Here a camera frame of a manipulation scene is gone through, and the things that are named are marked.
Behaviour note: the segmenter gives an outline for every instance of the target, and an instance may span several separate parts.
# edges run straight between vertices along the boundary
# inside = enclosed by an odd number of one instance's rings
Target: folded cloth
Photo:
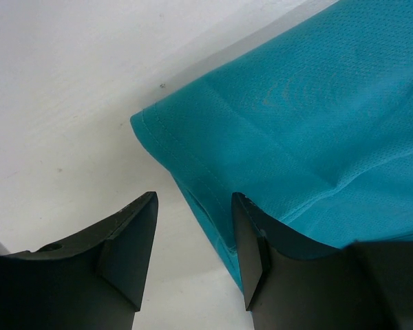
[[[238,285],[235,191],[338,248],[413,239],[413,0],[341,0],[131,123]]]

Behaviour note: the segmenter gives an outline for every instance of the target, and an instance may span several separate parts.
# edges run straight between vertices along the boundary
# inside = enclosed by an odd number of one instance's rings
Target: white surface
[[[156,190],[134,329],[252,329],[241,293],[129,117],[333,2],[0,0],[0,241],[36,250]]]

